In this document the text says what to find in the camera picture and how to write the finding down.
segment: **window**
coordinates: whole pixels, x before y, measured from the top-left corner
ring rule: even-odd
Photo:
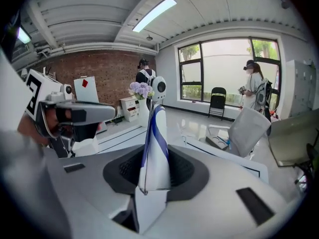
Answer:
[[[226,105],[239,107],[244,97],[238,89],[246,85],[243,71],[247,60],[256,61],[265,78],[272,82],[270,109],[280,97],[280,55],[276,41],[258,38],[233,38],[200,42],[178,50],[180,98],[210,102],[214,87],[226,89]]]

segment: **ceiling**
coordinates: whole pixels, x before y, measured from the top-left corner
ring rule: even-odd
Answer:
[[[22,26],[34,47],[115,42],[154,49],[181,33],[227,21],[266,21],[300,30],[300,19],[281,0],[175,0],[140,33],[133,27],[162,0],[27,0]],[[16,47],[22,47],[18,40]]]

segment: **black rectangular slot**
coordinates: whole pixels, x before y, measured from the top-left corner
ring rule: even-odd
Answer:
[[[68,165],[68,166],[65,166],[64,167],[64,170],[67,172],[67,173],[72,173],[72,172],[75,172],[77,170],[80,170],[82,168],[84,168],[85,165],[81,164],[81,163],[78,163],[78,164],[74,164],[74,165]]]
[[[266,222],[275,214],[251,188],[239,189],[236,192],[257,225]]]

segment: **purple flowers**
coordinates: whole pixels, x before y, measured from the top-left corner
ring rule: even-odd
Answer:
[[[130,84],[129,92],[131,95],[135,95],[137,99],[145,99],[154,95],[153,89],[151,86],[147,85],[145,82],[138,83],[132,82]]]

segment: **window frame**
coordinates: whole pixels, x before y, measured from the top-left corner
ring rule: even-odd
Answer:
[[[182,46],[179,47],[177,49],[177,55],[178,55],[178,63],[179,63],[179,82],[180,82],[180,99],[181,100],[188,100],[188,101],[196,101],[196,102],[201,102],[201,103],[210,103],[209,101],[204,101],[204,61],[203,61],[203,50],[202,50],[202,44],[203,43],[207,43],[207,42],[212,42],[212,41],[220,41],[220,40],[230,40],[230,39],[246,39],[249,40],[250,42],[250,47],[252,49],[252,57],[253,60],[255,62],[263,62],[263,63],[268,63],[268,64],[274,64],[274,65],[278,65],[278,70],[279,70],[279,84],[278,84],[278,89],[272,89],[272,93],[276,94],[277,97],[277,102],[276,102],[276,108],[278,107],[279,104],[279,100],[280,100],[280,93],[281,93],[281,83],[282,83],[282,64],[281,64],[281,56],[280,56],[280,48],[278,45],[278,40],[277,39],[269,39],[269,38],[260,38],[260,37],[254,37],[254,36],[247,36],[247,37],[227,37],[227,38],[217,38],[217,39],[210,39],[210,40],[206,40],[206,41],[199,41],[199,42],[195,42],[186,46]],[[255,56],[255,49],[254,49],[254,45],[253,45],[253,40],[261,40],[261,41],[271,41],[271,42],[275,42],[277,44],[278,47],[278,56],[279,56],[279,60],[276,59],[271,59],[271,58],[263,58],[263,57],[256,57]],[[180,50],[186,47],[190,47],[190,46],[194,46],[194,45],[199,45],[199,51],[200,51],[200,58],[198,59],[192,59],[192,60],[187,60],[184,62],[180,61]],[[182,65],[187,65],[187,64],[192,64],[192,63],[200,63],[200,82],[183,82],[182,81]],[[200,100],[194,100],[194,99],[187,99],[187,98],[183,98],[183,86],[201,86],[201,98]],[[235,105],[226,105],[226,106],[230,106],[230,107],[235,107],[238,108],[239,106],[235,106]]]

